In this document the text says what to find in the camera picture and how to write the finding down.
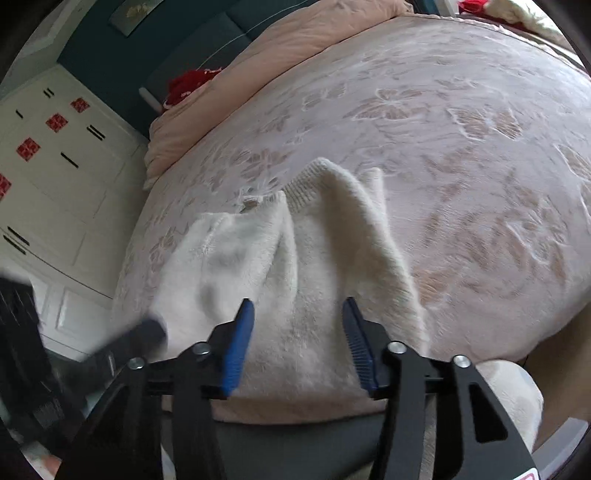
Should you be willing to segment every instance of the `pink duvet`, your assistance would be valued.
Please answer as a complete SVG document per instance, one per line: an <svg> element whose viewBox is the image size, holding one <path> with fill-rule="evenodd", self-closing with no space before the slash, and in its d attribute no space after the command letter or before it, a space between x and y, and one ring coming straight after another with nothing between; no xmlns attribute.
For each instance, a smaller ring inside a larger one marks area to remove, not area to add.
<svg viewBox="0 0 591 480"><path fill-rule="evenodd" d="M411 11L404 0L319 0L277 21L223 72L152 123L146 186L271 80L331 45Z"/></svg>

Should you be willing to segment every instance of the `pillow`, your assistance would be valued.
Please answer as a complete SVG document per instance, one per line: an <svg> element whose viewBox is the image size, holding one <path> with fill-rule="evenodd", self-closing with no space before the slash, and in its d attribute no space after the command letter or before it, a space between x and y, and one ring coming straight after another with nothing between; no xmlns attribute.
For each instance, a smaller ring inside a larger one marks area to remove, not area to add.
<svg viewBox="0 0 591 480"><path fill-rule="evenodd" d="M527 30L574 51L560 29L534 0L489 0L484 5L484 13L490 17L502 18L509 24L522 23Z"/></svg>

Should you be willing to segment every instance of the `white sweater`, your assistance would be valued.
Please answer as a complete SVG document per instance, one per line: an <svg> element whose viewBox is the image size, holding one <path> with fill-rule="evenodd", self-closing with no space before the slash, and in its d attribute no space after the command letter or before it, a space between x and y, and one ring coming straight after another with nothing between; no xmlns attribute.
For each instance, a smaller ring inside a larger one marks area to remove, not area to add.
<svg viewBox="0 0 591 480"><path fill-rule="evenodd" d="M427 352L417 294L390 236L381 170L357 179L318 159L246 212L201 215L168 261L152 309L168 324L171 357L251 299L256 320L241 384L216 416L292 423L383 408L353 367L340 312L348 296L393 339Z"/></svg>

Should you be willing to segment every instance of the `knit ribbed neckline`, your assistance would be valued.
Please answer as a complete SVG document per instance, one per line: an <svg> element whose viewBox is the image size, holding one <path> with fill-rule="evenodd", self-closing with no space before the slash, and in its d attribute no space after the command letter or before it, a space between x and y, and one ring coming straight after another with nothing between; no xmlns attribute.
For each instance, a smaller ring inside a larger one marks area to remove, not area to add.
<svg viewBox="0 0 591 480"><path fill-rule="evenodd" d="M329 171L332 171L332 164L325 158L317 158L308 163L304 170L283 187L289 209L298 211L314 200L321 190L326 189L326 173Z"/></svg>

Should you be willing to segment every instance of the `teal wall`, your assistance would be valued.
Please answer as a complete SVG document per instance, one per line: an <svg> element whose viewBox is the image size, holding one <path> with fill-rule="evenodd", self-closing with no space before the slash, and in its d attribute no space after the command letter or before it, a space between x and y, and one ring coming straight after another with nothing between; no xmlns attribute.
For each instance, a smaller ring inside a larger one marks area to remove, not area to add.
<svg viewBox="0 0 591 480"><path fill-rule="evenodd" d="M127 38L109 25L121 3L97 0L58 62L147 137L156 114L138 88L200 24L236 0L164 0Z"/></svg>

